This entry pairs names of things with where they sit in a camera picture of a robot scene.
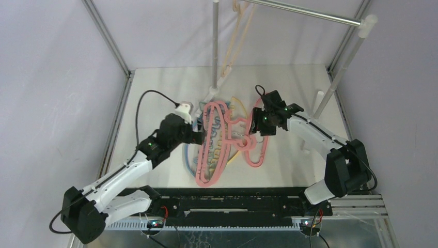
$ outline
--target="vertical metal pole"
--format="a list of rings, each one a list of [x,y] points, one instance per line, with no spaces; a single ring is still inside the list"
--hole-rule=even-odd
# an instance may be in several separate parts
[[[325,106],[327,106],[327,103],[329,102],[330,97],[332,97],[333,93],[335,92],[336,88],[338,87],[339,82],[341,81],[343,75],[345,74],[346,70],[348,69],[349,65],[351,64],[351,61],[353,60],[354,56],[356,55],[357,51],[361,47],[364,40],[365,40],[365,38],[358,39],[358,41],[354,45],[353,49],[351,50],[350,54],[348,55],[347,60],[343,63],[342,67],[339,69],[339,72],[336,74],[335,79],[333,79],[332,84],[328,88],[327,92],[324,94],[324,98],[322,99],[321,103],[319,104],[318,109],[316,109],[316,112],[314,114],[315,119],[319,118],[319,116],[321,115]]]
[[[116,42],[111,36],[110,31],[108,30],[105,23],[103,22],[103,19],[100,16],[93,0],[82,0],[82,3],[84,3],[85,8],[87,8],[88,13],[90,14],[91,18],[95,22],[96,27],[99,30],[100,34],[102,35],[103,39],[105,40],[106,45],[108,45],[109,50],[116,58],[117,63],[119,63],[119,66],[121,67],[125,75],[129,76],[130,74],[129,68],[126,62],[124,61],[122,54],[120,53],[119,48],[116,45]]]
[[[368,11],[369,7],[371,6],[373,0],[362,0],[361,5],[356,11],[356,14],[354,15],[354,18],[356,19],[362,19],[364,14]],[[330,62],[330,65],[328,66],[327,70],[329,73],[333,73],[335,70],[335,67],[339,61],[339,58],[342,57],[343,52],[345,51],[346,47],[350,43],[351,38],[353,37],[355,28],[352,26],[348,27],[347,32],[345,33],[341,44],[339,45],[338,49],[336,50],[335,56],[333,56],[332,61]]]
[[[219,24],[219,0],[213,0],[213,66],[212,88],[217,89],[217,36]]]

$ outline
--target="pink plastic hanger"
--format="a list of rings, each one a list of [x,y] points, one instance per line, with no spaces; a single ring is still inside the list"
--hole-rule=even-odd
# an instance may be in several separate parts
[[[257,100],[255,106],[260,104],[260,102],[261,99]],[[195,180],[196,183],[201,187],[209,187],[215,184],[219,180],[219,177],[221,176],[222,172],[224,171],[227,165],[228,157],[230,155],[232,145],[234,145],[238,151],[244,152],[245,160],[251,167],[260,167],[263,164],[266,147],[268,145],[268,140],[269,140],[268,137],[265,137],[263,140],[263,146],[260,152],[259,161],[258,162],[251,161],[249,157],[249,151],[255,149],[257,146],[256,138],[254,137],[254,135],[249,134],[252,124],[253,111],[251,111],[251,114],[249,115],[248,119],[238,117],[235,120],[231,120],[230,115],[232,110],[228,109],[228,106],[225,102],[216,101],[216,102],[209,102],[204,106],[204,114],[202,118],[203,118],[204,128],[206,128],[207,130],[207,139],[205,140],[204,144],[210,144],[211,142],[210,140],[212,138],[212,125],[215,122],[214,120],[215,110],[217,111],[221,122],[220,132],[222,132],[222,147],[218,155],[216,169],[214,170],[213,175],[210,176],[210,179],[207,179],[205,176],[205,172],[207,170],[209,147],[202,145],[201,148],[199,149]],[[237,124],[239,122],[245,123],[245,135],[242,135],[241,139],[234,139],[231,136],[232,125]]]

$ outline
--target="white platform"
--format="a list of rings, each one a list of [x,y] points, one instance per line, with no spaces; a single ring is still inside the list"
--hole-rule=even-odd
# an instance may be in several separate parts
[[[148,89],[159,90],[175,101],[190,101],[197,105],[208,93],[210,67],[137,69],[126,109],[117,136],[111,168],[131,156],[135,147],[134,119],[140,95]],[[223,85],[217,99],[237,97],[248,112],[258,99],[254,86],[260,84],[266,91],[277,89],[287,104],[297,103],[308,113],[314,109],[319,90],[326,91],[330,84],[323,65],[240,66]],[[173,105],[157,94],[143,99],[139,115],[140,140],[159,127],[161,120],[173,112]],[[335,134],[347,138],[341,114],[333,97],[320,117],[320,122]],[[246,164],[239,155],[213,186],[217,188],[306,187],[324,177],[325,158],[315,151],[306,154],[300,149],[302,140],[291,132],[277,130],[269,140],[265,162],[260,168]],[[132,187],[198,188],[194,177],[182,162],[182,145],[155,170],[140,177]]]

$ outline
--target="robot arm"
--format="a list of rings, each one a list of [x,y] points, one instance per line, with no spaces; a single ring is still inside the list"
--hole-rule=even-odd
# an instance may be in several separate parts
[[[129,162],[81,190],[71,187],[65,192],[61,220],[81,242],[93,241],[117,220],[147,211],[159,198],[149,186],[124,197],[117,195],[167,159],[179,144],[203,143],[204,134],[192,131],[190,110],[191,105],[180,104],[175,114],[167,115],[160,128],[140,142]]]
[[[253,109],[252,133],[275,135],[277,127],[292,131],[326,160],[324,179],[301,194],[307,206],[343,197],[371,180],[365,147],[360,141],[350,142],[333,134],[296,104],[286,106],[276,90],[261,98],[264,110]]]

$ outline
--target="cable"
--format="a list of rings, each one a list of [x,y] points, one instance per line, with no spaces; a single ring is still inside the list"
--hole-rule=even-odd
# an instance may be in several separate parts
[[[163,245],[160,241],[154,239],[152,236],[148,236],[148,239],[154,241],[155,243],[159,244],[163,248],[168,248],[167,246]]]
[[[377,177],[376,177],[376,175],[374,174],[374,172],[371,170],[371,168],[362,160],[362,159],[360,159],[359,158],[359,156],[357,156],[357,154],[355,153],[355,152],[353,152],[353,151],[351,151],[350,149],[348,149],[348,147],[346,146],[346,145],[344,145],[344,144],[342,144],[341,142],[339,142],[339,141],[337,141],[337,140],[334,140],[337,144],[339,144],[339,145],[341,145],[342,147],[344,147],[345,149],[347,149],[347,150],[349,150],[350,151],[350,153],[351,154],[353,154],[353,156],[355,156],[356,158],[357,158],[357,160],[359,160],[365,167],[366,167],[366,169],[367,170],[369,170],[370,171],[370,173],[371,173],[371,175],[372,175],[372,178],[373,178],[373,180],[374,180],[374,185],[370,188],[370,189],[367,189],[367,190],[356,190],[356,191],[354,191],[354,192],[370,192],[370,191],[373,191],[373,190],[375,190],[376,188],[377,188],[377,184],[378,184],[378,181],[377,181]]]
[[[169,210],[166,206],[161,206],[161,208],[164,208],[166,210],[166,214],[164,215],[164,221],[166,221],[167,217],[169,217]]]
[[[165,94],[163,94],[159,91],[150,89],[150,90],[143,92],[143,94],[140,96],[140,99],[138,100],[137,111],[135,112],[135,138],[137,141],[137,146],[140,144],[140,138],[138,137],[138,112],[140,110],[140,104],[142,103],[143,97],[149,92],[157,93],[157,94],[161,95],[162,97],[166,98],[167,100],[169,100],[171,103],[173,103],[175,105],[175,108],[177,108],[180,105],[179,103],[177,103],[176,101],[172,100],[171,98],[169,98],[168,96],[166,96]]]
[[[161,218],[165,218],[165,216],[163,217],[163,216],[159,216],[159,215],[157,215],[157,214],[154,214],[154,213],[149,213],[149,212],[144,212],[144,214],[148,214],[148,215],[155,215],[155,216],[158,216],[158,217],[161,217]],[[180,235],[179,235],[179,230],[178,230],[178,228],[177,228],[177,226],[172,222],[172,221],[170,221],[170,220],[168,220],[168,219],[166,219],[166,222],[169,222],[174,228],[175,228],[175,231],[177,231],[177,235],[178,235],[178,246],[177,247],[179,247],[180,245],[181,245],[181,237],[180,237]]]
[[[330,248],[330,245],[329,243],[327,243],[327,240],[325,240],[324,237],[322,237],[320,234],[318,236],[322,239],[322,241],[324,241],[324,243],[327,245],[327,248]]]
[[[316,223],[315,225],[319,225],[322,222],[322,217],[324,216],[324,212],[322,211],[322,208],[319,209],[319,222]]]
[[[306,123],[308,123],[308,124],[310,124],[312,127],[314,127],[315,129],[317,129],[320,133],[322,133],[324,136],[326,136],[327,138],[329,138],[329,139],[332,139],[332,137],[329,135],[329,134],[327,134],[326,132],[324,132],[321,128],[319,128],[319,126],[317,126],[317,125],[315,125],[314,123],[312,123],[311,121],[308,121],[305,117],[303,117],[303,116],[301,116],[301,115],[297,115],[297,114],[292,114],[293,116],[295,116],[295,117],[298,117],[298,118],[300,118],[300,119],[302,119],[302,120],[304,120]],[[371,187],[370,189],[368,189],[368,190],[357,190],[357,191],[354,191],[354,192],[369,192],[369,191],[373,191],[373,190],[375,190],[376,188],[377,188],[377,184],[378,184],[378,181],[377,181],[377,177],[376,177],[376,175],[374,174],[374,172],[372,171],[372,169],[362,160],[362,159],[360,159],[359,158],[359,156],[355,153],[355,152],[353,152],[352,150],[350,150],[345,144],[343,144],[343,143],[341,143],[340,141],[338,141],[337,139],[334,139],[333,140],[333,142],[335,142],[336,144],[338,144],[338,145],[340,145],[340,146],[342,146],[343,148],[345,148],[346,150],[348,150],[353,156],[355,156],[356,158],[357,158],[357,160],[359,160],[359,162],[361,162],[365,167],[366,167],[366,169],[368,170],[368,171],[370,171],[370,173],[371,173],[371,175],[372,175],[372,178],[373,178],[373,180],[374,180],[374,185],[373,185],[373,187]]]
[[[66,206],[65,208],[62,208],[61,211],[59,211],[50,221],[49,224],[49,230],[54,233],[54,234],[70,234],[72,233],[72,231],[57,231],[55,229],[53,229],[53,222],[55,222],[56,218],[58,218],[58,216],[60,216],[62,214],[62,212],[64,212],[66,209],[70,208],[71,206],[73,206],[74,204],[78,203],[80,200],[82,200],[83,198],[87,197],[89,194],[91,194],[93,192],[93,190],[88,191],[85,195],[79,197],[77,200],[75,200],[74,202],[72,202],[70,205]]]
[[[309,234],[310,248],[313,248],[313,246],[312,246],[312,231],[313,231],[314,223],[315,223],[315,219],[316,219],[316,216],[318,215],[318,213],[319,213],[319,210],[316,211],[316,213],[315,213],[315,215],[314,215],[314,218],[312,219],[312,224],[311,224],[311,226],[310,226],[310,234]]]
[[[257,87],[259,87],[259,88],[263,89],[263,93],[260,93],[260,92],[259,92],[259,90],[257,89]],[[258,84],[258,85],[256,85],[256,87],[255,87],[255,88],[256,88],[256,92],[257,92],[257,94],[259,94],[259,96],[263,96],[263,95],[264,95],[264,93],[266,92],[266,91],[265,91],[265,89],[263,88],[263,86],[261,86],[261,85],[259,85],[259,84]]]
[[[178,107],[178,106],[180,105],[179,103],[175,102],[174,100],[172,100],[171,98],[169,98],[169,97],[166,96],[165,94],[163,94],[163,93],[161,93],[161,92],[159,92],[159,91],[153,90],[153,89],[150,89],[150,90],[145,91],[145,92],[140,96],[140,99],[139,99],[138,104],[137,104],[137,111],[136,111],[136,113],[135,113],[135,138],[136,138],[135,152],[134,152],[134,154],[132,155],[132,157],[128,160],[128,162],[127,162],[126,164],[131,163],[131,161],[134,159],[134,157],[137,155],[137,152],[138,152],[138,146],[139,146],[139,144],[140,144],[139,137],[138,137],[138,112],[139,112],[140,104],[141,104],[141,102],[142,102],[143,97],[144,97],[147,93],[149,93],[149,92],[157,93],[157,94],[163,96],[164,98],[166,98],[167,100],[169,100],[170,102],[172,102],[172,103],[175,105],[175,107]],[[110,179],[112,179],[116,174],[118,174],[120,171],[122,171],[122,170],[125,169],[125,168],[126,168],[126,165],[122,166],[122,167],[121,167],[120,169],[118,169],[115,173],[113,173],[111,176],[109,176],[108,178],[106,178],[105,180],[103,180],[100,184],[98,184],[98,185],[95,187],[95,190],[98,189],[98,188],[100,188],[102,185],[104,185],[106,182],[108,182],[108,181],[109,181]],[[87,197],[87,196],[88,196],[89,194],[91,194],[93,191],[94,191],[94,190],[90,190],[90,191],[88,191],[85,195],[82,195],[81,197],[79,197],[78,199],[76,199],[74,202],[72,202],[70,205],[68,205],[68,206],[66,206],[66,207],[64,207],[64,208],[62,208],[62,209],[61,209],[61,210],[60,210],[60,211],[59,211],[59,212],[58,212],[58,213],[52,218],[52,220],[50,221],[50,224],[49,224],[49,230],[50,230],[52,233],[54,233],[54,234],[71,234],[72,231],[57,231],[57,230],[53,229],[53,223],[55,222],[56,218],[59,217],[59,216],[62,214],[62,212],[64,212],[65,210],[67,210],[68,208],[70,208],[71,206],[73,206],[74,204],[78,203],[80,200],[82,200],[82,199],[84,199],[85,197]]]

